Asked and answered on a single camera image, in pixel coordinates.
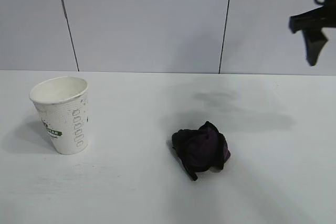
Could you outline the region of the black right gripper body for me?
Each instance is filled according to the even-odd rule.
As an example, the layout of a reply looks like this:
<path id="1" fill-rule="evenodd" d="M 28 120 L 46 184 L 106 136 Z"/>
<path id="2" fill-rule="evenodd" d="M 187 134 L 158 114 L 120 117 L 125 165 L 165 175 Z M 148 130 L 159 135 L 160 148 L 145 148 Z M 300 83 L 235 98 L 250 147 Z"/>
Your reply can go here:
<path id="1" fill-rule="evenodd" d="M 318 8 L 289 18 L 292 33 L 304 29 L 335 28 L 335 0 L 313 1 Z"/>

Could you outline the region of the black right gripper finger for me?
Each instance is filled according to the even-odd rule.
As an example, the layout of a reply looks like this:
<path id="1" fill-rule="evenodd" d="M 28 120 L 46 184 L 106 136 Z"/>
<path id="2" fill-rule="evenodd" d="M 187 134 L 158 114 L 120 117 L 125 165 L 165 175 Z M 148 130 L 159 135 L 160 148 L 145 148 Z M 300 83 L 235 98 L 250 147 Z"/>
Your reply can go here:
<path id="1" fill-rule="evenodd" d="M 304 29 L 302 34 L 306 45 L 306 60 L 310 66 L 315 66 L 328 38 L 322 29 Z"/>

